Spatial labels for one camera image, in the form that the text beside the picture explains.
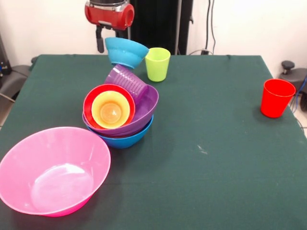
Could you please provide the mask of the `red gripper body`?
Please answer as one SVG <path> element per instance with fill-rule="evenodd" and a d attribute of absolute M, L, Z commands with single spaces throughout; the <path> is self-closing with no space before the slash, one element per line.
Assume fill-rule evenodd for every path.
<path fill-rule="evenodd" d="M 125 30 L 132 25 L 134 19 L 134 7 L 126 1 L 111 4 L 88 1 L 84 12 L 91 24 L 110 27 L 114 30 Z"/>

